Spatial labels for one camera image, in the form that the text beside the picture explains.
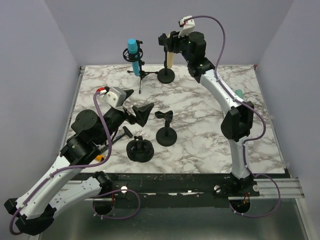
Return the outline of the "beige microphone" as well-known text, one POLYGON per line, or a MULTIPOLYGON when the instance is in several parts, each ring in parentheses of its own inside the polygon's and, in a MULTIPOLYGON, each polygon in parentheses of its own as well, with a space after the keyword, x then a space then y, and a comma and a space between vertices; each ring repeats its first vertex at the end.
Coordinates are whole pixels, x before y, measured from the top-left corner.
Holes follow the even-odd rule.
POLYGON ((167 55, 166 55, 167 68, 171 69, 174 64, 174 53, 172 51, 172 47, 170 47, 170 43, 167 44, 166 51, 167 51, 167 55))

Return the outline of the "tall black clip stand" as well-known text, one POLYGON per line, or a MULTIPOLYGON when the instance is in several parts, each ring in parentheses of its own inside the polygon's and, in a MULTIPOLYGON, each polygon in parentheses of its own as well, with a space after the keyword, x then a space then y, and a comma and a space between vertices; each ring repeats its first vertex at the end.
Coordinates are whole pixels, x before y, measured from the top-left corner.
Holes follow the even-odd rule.
POLYGON ((157 79, 162 84, 170 84, 175 79, 175 73, 172 69, 167 67, 167 50, 163 48, 164 51, 164 62, 163 68, 158 72, 157 79))

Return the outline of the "short black clip stand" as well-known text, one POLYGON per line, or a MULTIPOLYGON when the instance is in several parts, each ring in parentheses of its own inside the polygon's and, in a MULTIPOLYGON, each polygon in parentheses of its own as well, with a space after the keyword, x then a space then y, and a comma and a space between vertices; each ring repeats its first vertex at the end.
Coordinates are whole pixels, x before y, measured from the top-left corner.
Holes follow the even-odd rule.
POLYGON ((156 133, 156 141, 163 147, 170 147, 174 145, 178 139, 176 131, 170 127, 173 120, 173 111, 167 112, 156 111, 155 117, 157 119, 164 119, 164 127, 160 128, 156 133))

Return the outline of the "black shock-mount round stand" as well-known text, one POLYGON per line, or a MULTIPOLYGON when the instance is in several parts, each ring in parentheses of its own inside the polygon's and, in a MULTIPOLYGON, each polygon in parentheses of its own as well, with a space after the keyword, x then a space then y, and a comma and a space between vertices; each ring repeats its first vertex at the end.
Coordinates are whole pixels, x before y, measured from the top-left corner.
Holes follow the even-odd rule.
POLYGON ((141 135, 134 136, 126 146, 128 158, 133 162, 146 163, 154 156, 154 147, 151 141, 143 139, 141 135))

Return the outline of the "mint green microphone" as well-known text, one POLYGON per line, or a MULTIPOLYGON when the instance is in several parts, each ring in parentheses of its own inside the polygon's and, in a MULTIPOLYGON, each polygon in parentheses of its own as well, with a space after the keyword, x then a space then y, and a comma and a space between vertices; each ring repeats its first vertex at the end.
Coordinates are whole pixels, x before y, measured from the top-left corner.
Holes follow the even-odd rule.
POLYGON ((236 94, 239 98, 241 98, 242 100, 245 99, 245 95, 244 95, 244 93, 243 93, 243 91, 242 91, 241 89, 236 89, 236 90, 235 90, 235 94, 236 94))

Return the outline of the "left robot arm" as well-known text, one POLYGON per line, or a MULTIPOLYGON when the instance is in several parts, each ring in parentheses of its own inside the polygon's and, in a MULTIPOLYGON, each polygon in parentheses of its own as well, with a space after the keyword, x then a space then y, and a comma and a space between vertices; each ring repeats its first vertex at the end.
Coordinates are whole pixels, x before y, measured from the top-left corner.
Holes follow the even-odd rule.
POLYGON ((112 153, 111 135, 125 122, 144 127, 154 103, 129 112, 123 103, 134 93, 132 89, 102 87, 93 95, 96 110, 82 110, 71 128, 75 134, 60 150, 58 157, 41 179, 19 198, 9 198, 4 207, 12 216, 12 235, 36 236, 44 232, 63 210, 86 198, 107 197, 113 184, 102 171, 95 172, 80 185, 60 192, 73 177, 86 168, 106 163, 112 153))

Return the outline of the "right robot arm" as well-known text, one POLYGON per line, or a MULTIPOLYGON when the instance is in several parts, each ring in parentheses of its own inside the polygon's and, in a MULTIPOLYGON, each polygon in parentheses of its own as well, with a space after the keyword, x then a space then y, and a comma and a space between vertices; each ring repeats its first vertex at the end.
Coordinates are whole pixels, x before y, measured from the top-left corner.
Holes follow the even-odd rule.
POLYGON ((248 190, 245 181, 250 172, 246 168, 243 144, 248 139, 253 126, 254 108, 252 102, 245 102, 215 73, 216 66, 205 56, 207 43, 203 33, 194 31, 187 36, 178 37, 172 31, 170 36, 162 34, 158 44, 168 53, 181 54, 187 62, 189 74, 217 100, 224 113, 220 125, 221 132, 228 139, 231 151, 231 174, 236 179, 230 183, 230 191, 241 196, 248 190))

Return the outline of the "blue microphone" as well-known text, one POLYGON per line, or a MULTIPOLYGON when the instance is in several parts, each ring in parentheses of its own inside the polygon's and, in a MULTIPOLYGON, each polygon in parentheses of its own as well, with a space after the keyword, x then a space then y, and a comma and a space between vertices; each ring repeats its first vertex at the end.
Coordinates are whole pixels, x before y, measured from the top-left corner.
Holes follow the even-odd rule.
POLYGON ((140 76, 140 68, 139 68, 139 53, 138 53, 138 44, 134 38, 130 38, 127 41, 127 49, 129 53, 129 59, 132 60, 132 70, 135 76, 140 76))

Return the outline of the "orange yellow tool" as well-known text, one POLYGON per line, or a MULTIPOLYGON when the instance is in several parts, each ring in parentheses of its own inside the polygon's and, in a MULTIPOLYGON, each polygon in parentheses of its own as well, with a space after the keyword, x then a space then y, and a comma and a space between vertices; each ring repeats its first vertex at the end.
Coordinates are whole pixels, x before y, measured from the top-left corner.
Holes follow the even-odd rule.
POLYGON ((104 158, 104 156, 103 155, 98 155, 97 157, 96 157, 96 160, 98 161, 98 162, 101 162, 101 161, 103 161, 105 158, 104 158))

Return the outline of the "black tripod shock-mount stand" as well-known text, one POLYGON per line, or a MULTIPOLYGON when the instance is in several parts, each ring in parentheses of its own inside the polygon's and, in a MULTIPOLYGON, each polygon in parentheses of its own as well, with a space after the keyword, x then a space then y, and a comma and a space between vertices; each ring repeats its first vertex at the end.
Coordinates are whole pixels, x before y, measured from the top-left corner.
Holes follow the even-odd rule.
MULTIPOLYGON (((137 40, 137 39, 135 39, 136 40, 136 42, 137 42, 137 45, 138 45, 138 58, 137 58, 137 60, 138 60, 138 64, 139 64, 139 94, 141 94, 141 84, 142 84, 142 80, 146 77, 146 76, 148 76, 149 74, 155 74, 155 75, 157 75, 158 74, 158 71, 145 71, 145 70, 143 70, 143 66, 145 65, 145 62, 142 60, 142 57, 143 57, 143 55, 144 55, 144 52, 143 52, 143 50, 142 50, 142 48, 141 48, 141 45, 143 44, 143 42, 141 41, 141 40, 137 40)), ((126 61, 126 62, 128 62, 128 63, 131 63, 131 65, 132 65, 132 60, 130 60, 130 57, 129 57, 129 52, 128 52, 128 47, 127 48, 125 48, 124 50, 123 50, 123 52, 122 52, 122 57, 123 57, 123 59, 126 61)), ((128 70, 127 71, 128 73, 133 73, 133 70, 128 70)))

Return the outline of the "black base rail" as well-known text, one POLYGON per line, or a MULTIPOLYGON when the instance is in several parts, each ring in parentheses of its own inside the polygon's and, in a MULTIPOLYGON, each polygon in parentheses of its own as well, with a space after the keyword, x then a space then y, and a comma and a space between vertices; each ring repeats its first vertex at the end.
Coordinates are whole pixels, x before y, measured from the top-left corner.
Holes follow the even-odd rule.
POLYGON ((229 173, 108 173, 114 190, 126 186, 133 192, 116 193, 117 209, 227 208, 230 199, 260 195, 252 177, 237 180, 229 173))

